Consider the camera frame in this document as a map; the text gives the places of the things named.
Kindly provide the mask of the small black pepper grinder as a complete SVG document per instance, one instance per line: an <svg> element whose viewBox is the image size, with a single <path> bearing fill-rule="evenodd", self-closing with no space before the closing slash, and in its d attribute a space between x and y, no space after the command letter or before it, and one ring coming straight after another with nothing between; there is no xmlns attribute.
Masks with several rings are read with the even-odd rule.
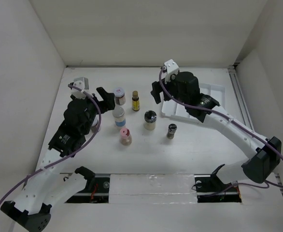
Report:
<svg viewBox="0 0 283 232"><path fill-rule="evenodd" d="M169 124L169 126L168 126L168 132L167 132L167 135L166 135L166 137L168 138L168 139L173 139L174 138L174 135L175 135L175 133L176 133L176 131L177 131L177 125L176 124Z"/></svg>

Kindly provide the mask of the pink-cap spice jar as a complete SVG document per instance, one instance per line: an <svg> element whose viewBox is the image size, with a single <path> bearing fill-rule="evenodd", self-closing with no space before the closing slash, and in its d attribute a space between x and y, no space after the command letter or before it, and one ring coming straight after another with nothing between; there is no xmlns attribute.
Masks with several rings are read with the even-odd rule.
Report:
<svg viewBox="0 0 283 232"><path fill-rule="evenodd" d="M122 128L120 130L120 143L122 145L130 145L132 143L132 137L128 128Z"/></svg>

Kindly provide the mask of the blue-label white spice bottle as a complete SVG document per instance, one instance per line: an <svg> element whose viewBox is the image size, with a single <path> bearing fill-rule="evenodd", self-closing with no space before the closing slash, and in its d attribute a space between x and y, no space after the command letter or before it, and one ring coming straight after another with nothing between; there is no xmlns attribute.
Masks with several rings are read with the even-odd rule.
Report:
<svg viewBox="0 0 283 232"><path fill-rule="evenodd" d="M119 128L122 128L126 125L126 117L125 117L125 111L122 107L120 106L116 106L114 109L113 109L113 117L114 117L114 122L115 122L115 125Z"/></svg>

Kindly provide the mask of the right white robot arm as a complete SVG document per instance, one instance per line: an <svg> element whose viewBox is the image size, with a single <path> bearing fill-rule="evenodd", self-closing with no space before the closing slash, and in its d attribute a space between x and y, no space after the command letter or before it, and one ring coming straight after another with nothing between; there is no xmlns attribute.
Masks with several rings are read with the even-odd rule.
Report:
<svg viewBox="0 0 283 232"><path fill-rule="evenodd" d="M253 181L261 188L269 184L268 176L280 164L282 142L268 139L250 130L230 116L219 101L201 92L198 78L191 72L167 73L166 78L152 83L151 95L156 103L173 100L200 123L215 129L235 144L247 157L234 164L219 165L205 180L195 184L201 192L223 192L241 180Z"/></svg>

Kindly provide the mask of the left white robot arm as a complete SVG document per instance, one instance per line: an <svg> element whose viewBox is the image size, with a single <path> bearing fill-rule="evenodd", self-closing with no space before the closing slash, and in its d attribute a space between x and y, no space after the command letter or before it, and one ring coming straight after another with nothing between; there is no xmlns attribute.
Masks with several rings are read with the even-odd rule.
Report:
<svg viewBox="0 0 283 232"><path fill-rule="evenodd" d="M39 169L22 181L24 187L14 200L4 201L0 207L1 212L29 232L43 231L57 203L66 202L81 190L91 191L95 184L95 173L81 166L62 186L51 189L66 163L90 143L85 137L94 120L115 108L114 94L102 87L96 89L101 101L79 87L69 87L81 96L71 95L64 120L49 142Z"/></svg>

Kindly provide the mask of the yellow-label brown sauce bottle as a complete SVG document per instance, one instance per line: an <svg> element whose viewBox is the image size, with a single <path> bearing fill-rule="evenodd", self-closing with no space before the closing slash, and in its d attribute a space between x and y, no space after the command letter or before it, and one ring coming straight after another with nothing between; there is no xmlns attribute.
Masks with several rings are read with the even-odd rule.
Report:
<svg viewBox="0 0 283 232"><path fill-rule="evenodd" d="M140 110L140 101L138 92L135 90L132 92L132 110L139 111Z"/></svg>

